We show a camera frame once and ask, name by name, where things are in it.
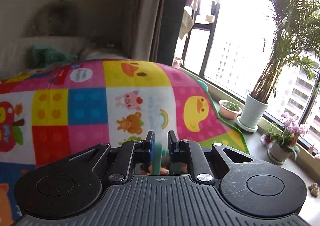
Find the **colourful cartoon play mat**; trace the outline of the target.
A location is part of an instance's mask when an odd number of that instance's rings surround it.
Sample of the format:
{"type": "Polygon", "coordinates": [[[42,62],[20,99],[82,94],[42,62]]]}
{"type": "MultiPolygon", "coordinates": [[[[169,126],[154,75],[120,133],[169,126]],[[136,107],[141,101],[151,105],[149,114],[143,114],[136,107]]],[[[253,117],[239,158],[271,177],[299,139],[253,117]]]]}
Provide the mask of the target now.
{"type": "Polygon", "coordinates": [[[21,217],[14,184],[25,173],[102,142],[167,133],[243,152],[242,133],[221,121],[208,90],[181,70],[134,60],[91,60],[26,70],[1,80],[1,225],[21,217]]]}

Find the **hanging cream cloth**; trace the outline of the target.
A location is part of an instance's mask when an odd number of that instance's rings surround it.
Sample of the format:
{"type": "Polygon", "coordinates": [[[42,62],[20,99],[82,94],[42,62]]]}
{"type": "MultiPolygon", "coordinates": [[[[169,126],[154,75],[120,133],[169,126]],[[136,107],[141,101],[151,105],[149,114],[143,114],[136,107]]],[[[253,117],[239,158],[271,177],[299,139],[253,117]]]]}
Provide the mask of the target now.
{"type": "Polygon", "coordinates": [[[179,39],[182,40],[189,33],[194,25],[193,17],[191,16],[193,9],[189,6],[184,7],[181,27],[179,31],[179,39]]]}

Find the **black metal rack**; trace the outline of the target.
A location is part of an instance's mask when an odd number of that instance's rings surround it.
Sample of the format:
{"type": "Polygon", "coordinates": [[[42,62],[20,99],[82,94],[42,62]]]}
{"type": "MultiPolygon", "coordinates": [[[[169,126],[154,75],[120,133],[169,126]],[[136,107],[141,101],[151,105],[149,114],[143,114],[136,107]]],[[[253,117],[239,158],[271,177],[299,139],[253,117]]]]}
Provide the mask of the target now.
{"type": "Polygon", "coordinates": [[[190,11],[194,25],[185,39],[182,60],[183,68],[197,76],[204,75],[219,11],[220,4],[214,1],[211,3],[210,15],[200,15],[194,9],[190,11]]]}

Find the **beige bed headboard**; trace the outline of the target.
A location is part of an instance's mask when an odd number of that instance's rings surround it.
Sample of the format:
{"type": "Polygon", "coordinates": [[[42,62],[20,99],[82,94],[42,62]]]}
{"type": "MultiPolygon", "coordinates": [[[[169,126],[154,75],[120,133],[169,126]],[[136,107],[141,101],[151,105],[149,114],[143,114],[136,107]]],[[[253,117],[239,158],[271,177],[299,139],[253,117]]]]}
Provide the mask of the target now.
{"type": "Polygon", "coordinates": [[[50,65],[125,57],[118,43],[82,37],[20,38],[1,44],[1,79],[50,65]]]}

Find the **small red potted plant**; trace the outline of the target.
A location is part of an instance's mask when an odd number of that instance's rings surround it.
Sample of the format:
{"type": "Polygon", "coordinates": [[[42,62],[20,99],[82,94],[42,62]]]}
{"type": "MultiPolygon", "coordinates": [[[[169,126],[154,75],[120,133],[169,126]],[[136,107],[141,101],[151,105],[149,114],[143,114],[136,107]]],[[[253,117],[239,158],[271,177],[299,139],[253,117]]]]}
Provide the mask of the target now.
{"type": "Polygon", "coordinates": [[[270,124],[261,136],[260,141],[264,146],[269,146],[281,136],[279,126],[276,123],[270,124]]]}

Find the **tall green palm plant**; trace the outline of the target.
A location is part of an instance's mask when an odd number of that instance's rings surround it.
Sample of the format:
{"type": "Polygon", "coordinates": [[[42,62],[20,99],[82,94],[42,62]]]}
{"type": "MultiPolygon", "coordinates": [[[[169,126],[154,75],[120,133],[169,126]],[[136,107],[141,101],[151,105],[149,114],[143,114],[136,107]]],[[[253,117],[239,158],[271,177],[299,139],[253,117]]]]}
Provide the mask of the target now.
{"type": "Polygon", "coordinates": [[[267,0],[275,24],[270,60],[250,96],[267,103],[276,95],[284,67],[302,68],[308,80],[317,78],[319,67],[319,0],[267,0]]]}

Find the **pink flowering potted plant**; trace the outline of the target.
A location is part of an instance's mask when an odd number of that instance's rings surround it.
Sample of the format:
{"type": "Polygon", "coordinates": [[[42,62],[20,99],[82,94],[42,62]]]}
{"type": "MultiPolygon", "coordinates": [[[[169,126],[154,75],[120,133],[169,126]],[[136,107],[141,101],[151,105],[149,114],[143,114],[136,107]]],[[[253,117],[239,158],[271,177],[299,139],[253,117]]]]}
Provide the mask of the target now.
{"type": "Polygon", "coordinates": [[[281,125],[277,125],[281,136],[272,143],[267,154],[276,164],[283,165],[290,156],[296,161],[300,151],[297,142],[309,133],[309,129],[306,125],[298,123],[297,115],[292,116],[288,112],[282,113],[280,121],[281,125]]]}

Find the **teal cloth on headboard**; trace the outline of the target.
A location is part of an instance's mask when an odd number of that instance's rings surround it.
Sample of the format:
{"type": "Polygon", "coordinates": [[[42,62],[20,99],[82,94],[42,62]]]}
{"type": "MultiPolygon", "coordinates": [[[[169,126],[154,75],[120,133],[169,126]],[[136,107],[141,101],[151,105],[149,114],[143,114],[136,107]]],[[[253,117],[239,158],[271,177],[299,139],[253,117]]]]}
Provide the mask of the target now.
{"type": "Polygon", "coordinates": [[[78,60],[77,55],[56,50],[49,45],[34,45],[31,49],[31,58],[36,68],[74,63],[78,60]]]}

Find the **small figurines on sill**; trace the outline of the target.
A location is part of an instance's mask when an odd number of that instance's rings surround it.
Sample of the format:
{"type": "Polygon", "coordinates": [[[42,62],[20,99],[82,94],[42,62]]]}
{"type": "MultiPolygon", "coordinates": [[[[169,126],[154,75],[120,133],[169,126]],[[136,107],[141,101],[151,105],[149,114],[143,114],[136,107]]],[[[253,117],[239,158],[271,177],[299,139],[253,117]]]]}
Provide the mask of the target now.
{"type": "Polygon", "coordinates": [[[317,198],[320,194],[320,188],[317,183],[312,183],[309,185],[310,193],[313,197],[317,198]]]}

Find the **dark curtain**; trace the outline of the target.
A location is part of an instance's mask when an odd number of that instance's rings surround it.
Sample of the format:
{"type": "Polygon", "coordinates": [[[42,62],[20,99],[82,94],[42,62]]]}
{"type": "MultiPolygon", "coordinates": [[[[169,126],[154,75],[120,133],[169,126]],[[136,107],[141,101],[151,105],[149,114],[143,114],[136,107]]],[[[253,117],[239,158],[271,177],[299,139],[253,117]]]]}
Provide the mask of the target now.
{"type": "Polygon", "coordinates": [[[171,65],[186,0],[126,0],[121,46],[135,60],[171,65]]]}

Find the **white plant pot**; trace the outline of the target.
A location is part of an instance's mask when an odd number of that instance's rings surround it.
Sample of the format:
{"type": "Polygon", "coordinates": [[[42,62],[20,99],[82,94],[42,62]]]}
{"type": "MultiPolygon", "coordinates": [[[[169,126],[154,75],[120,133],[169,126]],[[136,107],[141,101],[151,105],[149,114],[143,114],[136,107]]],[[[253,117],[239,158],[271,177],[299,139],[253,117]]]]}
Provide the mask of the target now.
{"type": "Polygon", "coordinates": [[[262,103],[248,94],[242,114],[236,118],[236,124],[247,132],[255,133],[267,108],[267,103],[262,103]]]}

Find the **pink small plant pot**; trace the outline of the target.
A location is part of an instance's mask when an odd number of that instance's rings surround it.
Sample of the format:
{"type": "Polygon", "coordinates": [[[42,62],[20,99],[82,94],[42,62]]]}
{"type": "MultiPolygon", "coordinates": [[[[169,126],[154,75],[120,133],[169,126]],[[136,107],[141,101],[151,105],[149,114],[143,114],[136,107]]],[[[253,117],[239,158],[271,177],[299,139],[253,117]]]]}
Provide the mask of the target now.
{"type": "Polygon", "coordinates": [[[242,113],[242,109],[237,103],[220,100],[219,101],[219,114],[226,119],[234,120],[242,113]]]}

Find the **teal plastic toy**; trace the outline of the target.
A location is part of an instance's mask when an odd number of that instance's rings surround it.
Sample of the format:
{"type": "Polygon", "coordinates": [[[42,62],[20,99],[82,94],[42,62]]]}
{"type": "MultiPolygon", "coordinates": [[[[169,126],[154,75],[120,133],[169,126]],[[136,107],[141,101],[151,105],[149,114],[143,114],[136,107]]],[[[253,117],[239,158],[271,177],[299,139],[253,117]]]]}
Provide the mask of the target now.
{"type": "Polygon", "coordinates": [[[169,170],[162,165],[162,158],[168,154],[168,151],[163,148],[160,142],[156,142],[153,148],[152,174],[153,175],[168,175],[169,170]]]}

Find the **teal bowl on sill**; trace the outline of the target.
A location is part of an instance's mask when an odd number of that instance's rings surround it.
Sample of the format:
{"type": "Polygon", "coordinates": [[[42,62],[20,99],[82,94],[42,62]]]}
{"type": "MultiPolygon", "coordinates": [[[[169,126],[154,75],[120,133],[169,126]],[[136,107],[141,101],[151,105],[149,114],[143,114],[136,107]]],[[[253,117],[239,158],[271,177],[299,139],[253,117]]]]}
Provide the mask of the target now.
{"type": "Polygon", "coordinates": [[[208,92],[209,91],[209,88],[207,86],[207,84],[201,80],[198,80],[199,84],[203,87],[203,89],[208,92]]]}

